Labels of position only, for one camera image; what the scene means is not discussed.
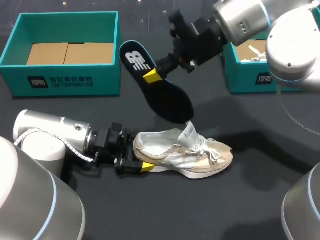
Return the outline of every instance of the white sneaker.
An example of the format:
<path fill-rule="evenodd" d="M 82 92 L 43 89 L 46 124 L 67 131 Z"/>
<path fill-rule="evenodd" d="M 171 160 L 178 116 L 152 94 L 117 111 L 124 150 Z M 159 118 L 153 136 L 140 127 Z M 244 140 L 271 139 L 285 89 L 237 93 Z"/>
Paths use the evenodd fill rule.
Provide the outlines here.
<path fill-rule="evenodd" d="M 141 132 L 134 142 L 135 156 L 155 168 L 151 172 L 177 171 L 190 179 L 202 179 L 226 169 L 233 160 L 232 149 L 199 135 L 189 122 L 184 131 Z"/>

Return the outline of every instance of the open shoe box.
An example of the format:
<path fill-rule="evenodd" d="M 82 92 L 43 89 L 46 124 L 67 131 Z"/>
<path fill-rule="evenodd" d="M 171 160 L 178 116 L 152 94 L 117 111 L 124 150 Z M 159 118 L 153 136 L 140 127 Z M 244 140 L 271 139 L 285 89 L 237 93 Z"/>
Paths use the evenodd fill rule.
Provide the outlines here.
<path fill-rule="evenodd" d="M 20 14 L 0 58 L 16 97 L 119 95 L 118 12 Z"/>
<path fill-rule="evenodd" d="M 320 26 L 319 8 L 315 9 L 313 14 L 318 26 Z M 258 57 L 249 46 L 254 47 L 261 54 L 265 53 L 267 38 L 267 32 L 262 32 L 238 47 L 235 47 L 232 43 L 224 46 L 221 61 L 230 93 L 276 92 L 277 83 L 269 74 L 269 67 L 266 61 L 242 62 L 246 59 Z M 286 87 L 283 87 L 281 90 L 284 92 L 301 91 Z"/>

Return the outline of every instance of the black insole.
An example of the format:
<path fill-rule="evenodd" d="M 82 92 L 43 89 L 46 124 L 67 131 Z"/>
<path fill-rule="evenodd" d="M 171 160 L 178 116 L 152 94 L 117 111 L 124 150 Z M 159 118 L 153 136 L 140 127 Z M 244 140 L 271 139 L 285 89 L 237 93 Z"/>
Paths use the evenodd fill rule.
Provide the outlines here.
<path fill-rule="evenodd" d="M 194 107 L 188 95 L 166 79 L 147 83 L 144 75 L 156 67 L 147 50 L 137 41 L 127 41 L 120 47 L 120 59 L 138 83 L 150 108 L 166 121 L 184 124 L 194 117 Z"/>

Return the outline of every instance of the shoe sole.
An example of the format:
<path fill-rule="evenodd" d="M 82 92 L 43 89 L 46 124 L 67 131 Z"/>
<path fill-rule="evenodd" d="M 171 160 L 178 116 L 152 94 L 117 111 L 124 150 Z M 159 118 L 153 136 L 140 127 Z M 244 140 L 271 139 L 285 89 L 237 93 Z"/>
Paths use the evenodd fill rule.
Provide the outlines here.
<path fill-rule="evenodd" d="M 127 59 L 128 53 L 138 52 L 145 60 L 143 69 Z M 166 121 L 185 124 L 194 117 L 194 107 L 188 95 L 167 79 L 147 83 L 144 75 L 157 67 L 151 55 L 137 41 L 126 41 L 120 47 L 120 59 L 126 70 L 137 82 L 150 108 Z"/>
<path fill-rule="evenodd" d="M 150 171 L 150 173 L 162 173 L 162 172 L 166 172 L 166 171 L 175 171 L 175 172 L 181 173 L 182 175 L 184 175 L 188 179 L 204 179 L 204 178 L 208 178 L 208 177 L 211 177 L 213 175 L 216 175 L 216 174 L 222 172 L 227 167 L 229 167 L 231 163 L 232 162 L 230 162 L 229 165 L 227 165 L 224 168 L 221 168 L 217 171 L 204 172 L 204 173 L 190 172 L 190 171 L 183 170 L 183 169 L 167 168 L 167 167 L 155 165 L 154 168 Z"/>

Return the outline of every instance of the cardboard insert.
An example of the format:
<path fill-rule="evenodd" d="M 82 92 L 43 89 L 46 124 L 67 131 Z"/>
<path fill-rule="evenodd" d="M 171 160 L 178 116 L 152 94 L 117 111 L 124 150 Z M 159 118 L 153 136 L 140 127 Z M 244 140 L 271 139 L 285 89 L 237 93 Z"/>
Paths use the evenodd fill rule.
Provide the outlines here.
<path fill-rule="evenodd" d="M 111 64 L 113 43 L 34 43 L 27 65 Z"/>
<path fill-rule="evenodd" d="M 255 54 L 249 46 L 251 45 L 255 49 L 257 49 L 261 54 L 266 52 L 266 40 L 248 40 L 240 46 L 235 48 L 236 54 L 238 56 L 239 61 L 246 59 L 257 58 L 258 55 Z"/>

